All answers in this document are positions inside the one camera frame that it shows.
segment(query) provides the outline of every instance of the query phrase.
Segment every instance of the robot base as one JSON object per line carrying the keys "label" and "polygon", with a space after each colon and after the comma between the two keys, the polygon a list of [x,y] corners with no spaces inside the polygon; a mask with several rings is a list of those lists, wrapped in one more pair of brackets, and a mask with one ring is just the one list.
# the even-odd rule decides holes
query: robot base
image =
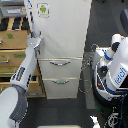
{"label": "robot base", "polygon": [[97,87],[98,84],[102,84],[98,77],[95,75],[94,70],[92,70],[92,85],[93,85],[93,93],[96,100],[102,105],[106,107],[117,106],[120,103],[119,98],[112,98],[111,101],[106,100],[101,94],[99,94]]}

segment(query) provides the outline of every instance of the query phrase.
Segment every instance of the drawer handle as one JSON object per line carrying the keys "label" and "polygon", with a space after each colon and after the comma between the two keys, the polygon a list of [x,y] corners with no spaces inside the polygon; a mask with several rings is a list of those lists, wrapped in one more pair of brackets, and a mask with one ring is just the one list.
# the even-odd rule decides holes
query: drawer handle
{"label": "drawer handle", "polygon": [[14,73],[0,73],[0,75],[13,75]]}
{"label": "drawer handle", "polygon": [[9,59],[7,59],[7,61],[1,61],[0,64],[2,63],[8,63],[9,62]]}
{"label": "drawer handle", "polygon": [[61,80],[58,80],[58,81],[57,80],[56,81],[53,80],[52,82],[54,82],[56,84],[66,84],[66,83],[68,83],[70,81],[69,80],[65,80],[65,81],[64,80],[62,80],[62,81]]}
{"label": "drawer handle", "polygon": [[51,61],[50,63],[51,63],[51,64],[54,64],[54,65],[57,65],[57,66],[63,66],[63,65],[66,65],[66,64],[71,63],[71,61],[67,61],[67,62],[64,62],[64,63],[62,63],[62,64],[58,64],[58,63],[56,63],[55,61]]}
{"label": "drawer handle", "polygon": [[26,92],[25,96],[42,96],[41,92]]}
{"label": "drawer handle", "polygon": [[2,91],[4,91],[5,89],[6,89],[6,87],[5,87],[5,86],[2,86],[0,91],[2,92]]}

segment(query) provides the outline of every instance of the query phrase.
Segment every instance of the black joint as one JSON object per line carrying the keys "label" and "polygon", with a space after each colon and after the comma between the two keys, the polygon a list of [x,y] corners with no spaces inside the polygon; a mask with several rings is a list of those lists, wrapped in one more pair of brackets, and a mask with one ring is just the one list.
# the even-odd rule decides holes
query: black joint
{"label": "black joint", "polygon": [[30,15],[32,15],[32,12],[30,12]]}
{"label": "black joint", "polygon": [[10,115],[10,119],[20,123],[27,111],[27,100],[24,96],[18,92],[18,101],[13,113]]}
{"label": "black joint", "polygon": [[30,80],[31,80],[31,74],[29,75],[29,77],[28,77],[28,81],[27,81],[27,87],[29,86],[29,82],[30,82]]}
{"label": "black joint", "polygon": [[107,66],[102,66],[102,67],[100,68],[100,70],[103,72],[103,71],[107,71],[108,68],[107,68]]}
{"label": "black joint", "polygon": [[21,95],[24,95],[26,90],[23,89],[22,87],[18,86],[18,85],[12,85],[12,87],[14,87]]}
{"label": "black joint", "polygon": [[115,42],[114,44],[112,44],[112,50],[113,50],[114,52],[116,52],[116,50],[117,50],[119,44],[120,44],[119,42]]}
{"label": "black joint", "polygon": [[33,17],[31,17],[31,22],[33,22]]}
{"label": "black joint", "polygon": [[20,70],[19,70],[19,72],[18,72],[17,78],[16,78],[17,81],[20,81],[21,80],[24,71],[25,71],[25,68],[24,67],[21,67]]}
{"label": "black joint", "polygon": [[34,34],[33,34],[33,32],[31,32],[31,38],[33,38],[34,37]]}
{"label": "black joint", "polygon": [[15,76],[16,76],[16,73],[12,76],[12,80],[14,80],[14,79],[15,79]]}

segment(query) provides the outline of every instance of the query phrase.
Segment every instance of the sticker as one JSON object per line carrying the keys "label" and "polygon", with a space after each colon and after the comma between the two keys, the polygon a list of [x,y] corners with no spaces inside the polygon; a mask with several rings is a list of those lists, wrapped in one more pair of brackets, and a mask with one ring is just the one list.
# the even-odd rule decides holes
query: sticker
{"label": "sticker", "polygon": [[20,9],[7,10],[8,14],[20,14]]}
{"label": "sticker", "polygon": [[7,36],[8,36],[9,39],[13,39],[14,38],[12,34],[7,34]]}
{"label": "sticker", "polygon": [[20,54],[13,54],[14,58],[25,58],[26,54],[25,53],[20,53]]}
{"label": "sticker", "polygon": [[13,69],[13,68],[9,68],[10,70]]}
{"label": "sticker", "polygon": [[128,74],[127,68],[125,68],[124,65],[122,63],[120,63],[113,78],[112,78],[112,80],[117,88],[119,88],[121,86],[121,84],[123,83],[127,74]]}
{"label": "sticker", "polygon": [[49,5],[42,3],[37,5],[39,17],[49,17]]}
{"label": "sticker", "polygon": [[5,58],[6,56],[5,55],[1,55],[1,58]]}

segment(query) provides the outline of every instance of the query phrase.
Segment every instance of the cabinet drawer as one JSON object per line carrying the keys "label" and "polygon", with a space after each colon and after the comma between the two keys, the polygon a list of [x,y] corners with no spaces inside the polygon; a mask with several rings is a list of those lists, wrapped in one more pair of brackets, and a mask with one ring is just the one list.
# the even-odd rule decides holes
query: cabinet drawer
{"label": "cabinet drawer", "polygon": [[[0,77],[11,77],[18,68],[19,67],[0,67]],[[39,75],[37,67],[34,72],[34,76],[36,75]]]}
{"label": "cabinet drawer", "polygon": [[[11,87],[10,82],[0,82],[0,93],[8,87]],[[26,93],[26,96],[30,96],[31,93],[34,93],[35,95],[42,94],[42,90],[40,87],[40,81],[39,81],[38,76],[37,76],[37,79],[35,81],[30,81],[29,89]]]}
{"label": "cabinet drawer", "polygon": [[43,80],[47,99],[77,98],[79,79]]}
{"label": "cabinet drawer", "polygon": [[43,78],[79,77],[82,59],[70,60],[39,60]]}
{"label": "cabinet drawer", "polygon": [[0,67],[19,66],[25,56],[25,50],[0,50]]}
{"label": "cabinet drawer", "polygon": [[23,49],[27,47],[26,30],[0,32],[0,49]]}

